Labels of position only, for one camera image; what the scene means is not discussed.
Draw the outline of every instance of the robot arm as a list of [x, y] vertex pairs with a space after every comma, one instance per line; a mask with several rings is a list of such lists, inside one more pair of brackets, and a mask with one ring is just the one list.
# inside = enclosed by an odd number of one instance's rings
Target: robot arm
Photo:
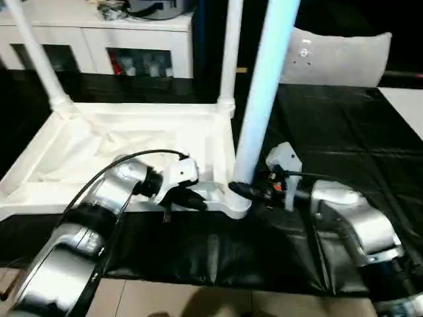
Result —
[[296, 159], [285, 150], [271, 152], [266, 160], [271, 171], [261, 182], [253, 187], [233, 182], [229, 187], [248, 199], [283, 205], [287, 210], [287, 203], [308, 207], [320, 228], [342, 238], [378, 315], [423, 316], [423, 292], [412, 280], [409, 258], [390, 220], [360, 192], [340, 182], [314, 179], [312, 186], [303, 186], [298, 178], [292, 180], [307, 173], [284, 170]]
[[131, 196], [170, 203], [176, 196], [173, 191], [184, 190], [190, 199], [179, 203], [202, 207], [201, 196], [186, 188], [197, 180], [191, 158], [162, 173], [134, 158], [107, 170], [81, 203], [65, 213], [22, 278], [7, 316], [84, 316]]

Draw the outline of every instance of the glass cabinet door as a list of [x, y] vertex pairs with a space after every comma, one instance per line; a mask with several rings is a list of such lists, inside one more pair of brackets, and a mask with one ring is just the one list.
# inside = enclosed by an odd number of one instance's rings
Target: glass cabinet door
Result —
[[170, 51], [107, 48], [115, 75], [173, 77]]
[[[32, 64], [25, 46], [23, 44], [11, 44], [11, 46], [18, 55], [24, 68], [34, 70], [34, 65]], [[50, 63], [55, 71], [79, 72], [71, 46], [44, 44], [43, 48], [45, 49]]]

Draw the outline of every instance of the white cabinet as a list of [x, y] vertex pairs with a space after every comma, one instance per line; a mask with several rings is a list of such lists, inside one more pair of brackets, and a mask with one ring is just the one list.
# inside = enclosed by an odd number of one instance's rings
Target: white cabinet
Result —
[[[192, 78], [192, 13], [170, 20], [105, 21], [86, 0], [23, 4], [56, 71]], [[9, 12], [0, 12], [0, 60], [31, 69]]]
[[109, 28], [83, 32], [97, 73], [127, 73], [133, 67], [135, 75], [192, 78], [190, 33]]
[[[95, 73], [80, 28], [35, 26], [34, 32], [56, 70]], [[0, 39], [0, 56], [8, 69], [32, 69], [16, 26], [0, 26]]]

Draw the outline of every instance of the table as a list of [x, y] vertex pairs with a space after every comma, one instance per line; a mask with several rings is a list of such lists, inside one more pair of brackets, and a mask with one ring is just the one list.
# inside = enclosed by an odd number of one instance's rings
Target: table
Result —
[[[201, 103], [216, 98], [210, 90], [202, 90], [189, 80], [72, 76], [76, 75], [66, 75], [61, 81], [78, 101]], [[26, 106], [29, 117], [24, 122], [46, 118], [46, 97], [35, 78], [28, 73], [13, 73], [6, 88], [7, 95]], [[235, 140], [247, 88], [248, 81], [237, 82]], [[383, 90], [406, 117], [408, 104], [401, 102], [401, 92]], [[272, 147], [289, 141], [306, 171], [343, 178], [360, 187], [396, 221], [396, 229], [412, 250], [415, 278], [420, 280], [423, 143], [383, 94], [376, 88], [281, 85], [262, 158]], [[2, 129], [19, 130], [14, 144], [22, 147], [36, 124], [29, 124], [29, 131], [16, 127], [12, 119], [4, 122]], [[14, 148], [16, 153], [6, 156], [18, 155], [19, 146]], [[263, 160], [258, 167], [264, 167]], [[242, 221], [213, 211], [174, 213], [170, 224], [163, 224], [159, 213], [127, 214], [120, 247], [106, 276], [321, 296], [365, 296], [367, 290], [337, 235], [313, 228], [307, 217], [304, 211], [287, 214], [259, 205]], [[2, 248], [0, 266], [25, 267], [57, 220], [57, 215], [21, 215], [1, 222], [0, 240], [8, 243]]]
[[423, 139], [423, 90], [403, 88], [380, 88], [379, 90]]

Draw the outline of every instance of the red component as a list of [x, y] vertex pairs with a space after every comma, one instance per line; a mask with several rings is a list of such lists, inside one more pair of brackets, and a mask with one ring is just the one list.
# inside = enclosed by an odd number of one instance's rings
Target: red component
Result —
[[124, 73], [124, 71], [119, 66], [119, 63], [116, 59], [116, 56], [113, 53], [110, 53], [110, 61], [112, 62], [113, 73], [115, 75], [122, 75]]
[[282, 191], [282, 185], [280, 183], [274, 184], [273, 185], [273, 188], [275, 190], [277, 190], [278, 192], [281, 192]]

